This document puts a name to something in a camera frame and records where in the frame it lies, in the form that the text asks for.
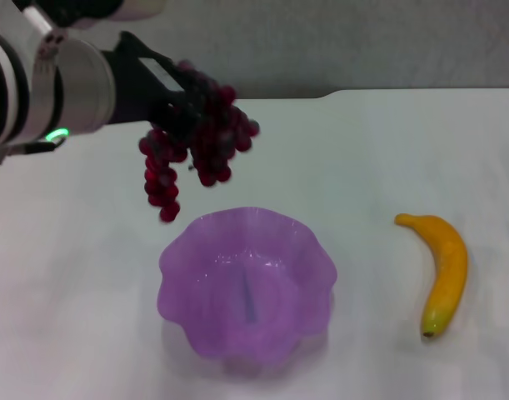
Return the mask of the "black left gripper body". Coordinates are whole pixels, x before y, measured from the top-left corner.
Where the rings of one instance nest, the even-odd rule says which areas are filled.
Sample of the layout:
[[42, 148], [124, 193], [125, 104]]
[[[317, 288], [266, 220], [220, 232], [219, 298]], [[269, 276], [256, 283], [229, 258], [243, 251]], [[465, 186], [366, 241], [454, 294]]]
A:
[[152, 123], [152, 106], [169, 91], [164, 77], [179, 83], [181, 73], [173, 61], [149, 48], [136, 35], [123, 31], [111, 51], [102, 51], [112, 72], [115, 105], [110, 124], [148, 121]]

